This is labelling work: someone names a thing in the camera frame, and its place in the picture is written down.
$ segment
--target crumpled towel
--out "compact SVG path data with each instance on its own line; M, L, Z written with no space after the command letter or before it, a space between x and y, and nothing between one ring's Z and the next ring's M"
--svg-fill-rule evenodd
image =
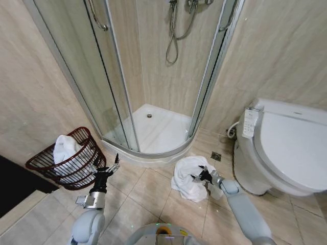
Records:
M60 135L55 144L53 150L53 158L55 164L67 160L69 157L73 156L78 152L82 147L77 144L76 140L71 136Z
M207 198L204 181L195 182L193 176L198 176L203 169L199 166L207 166L209 173L215 168L208 164L205 157L191 156L180 159L175 166L174 176L171 181L172 188L180 191L182 198L200 202Z
M67 160L81 149L82 146L79 145L74 138L71 136L60 135L56 140L55 148L53 150L54 164ZM87 146L82 152L83 154L79 154L71 161L64 163L63 165L56 166L54 168L56 174L58 176L65 176L83 167L85 162L88 160L87 158L93 154L93 150L90 150ZM83 173L83 175L87 176L91 171L92 169L90 166L85 166L81 170L81 174ZM70 183L71 181L70 176L60 179L61 183Z

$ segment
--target white robot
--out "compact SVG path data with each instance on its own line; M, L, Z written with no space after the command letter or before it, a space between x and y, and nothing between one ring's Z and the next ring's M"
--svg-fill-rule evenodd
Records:
M98 168L95 175L94 187L89 195L78 197L76 203L83 205L88 211L84 212L74 223L68 245L96 245L104 227L103 215L105 205L106 182L108 177L119 168L118 154L112 167ZM221 189L238 221L243 234L253 245L276 245L272 239L270 228L256 207L235 180L227 180L216 171L211 173L203 167L195 181L207 181L212 188ZM144 244L184 244L201 245L188 230L172 224L155 223L139 228L125 245Z

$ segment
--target shower enclosure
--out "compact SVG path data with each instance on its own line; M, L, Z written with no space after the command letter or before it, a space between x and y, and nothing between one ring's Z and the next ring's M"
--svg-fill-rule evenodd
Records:
M183 156L243 0L25 4L106 146L150 162Z

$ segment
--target dark red basket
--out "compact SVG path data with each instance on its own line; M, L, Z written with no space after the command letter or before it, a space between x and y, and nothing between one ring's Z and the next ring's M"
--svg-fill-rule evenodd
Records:
M107 160L86 127L79 127L68 136L82 146L75 155L55 164L53 159L55 144L53 144L28 160L25 166L38 171L68 190L79 190L94 182L95 177L92 174L94 167L105 167Z

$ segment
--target white toilet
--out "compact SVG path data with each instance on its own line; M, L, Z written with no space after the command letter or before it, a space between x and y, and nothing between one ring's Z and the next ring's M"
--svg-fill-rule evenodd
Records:
M327 190L327 112L255 100L237 126L234 171L257 195L272 187L297 196Z

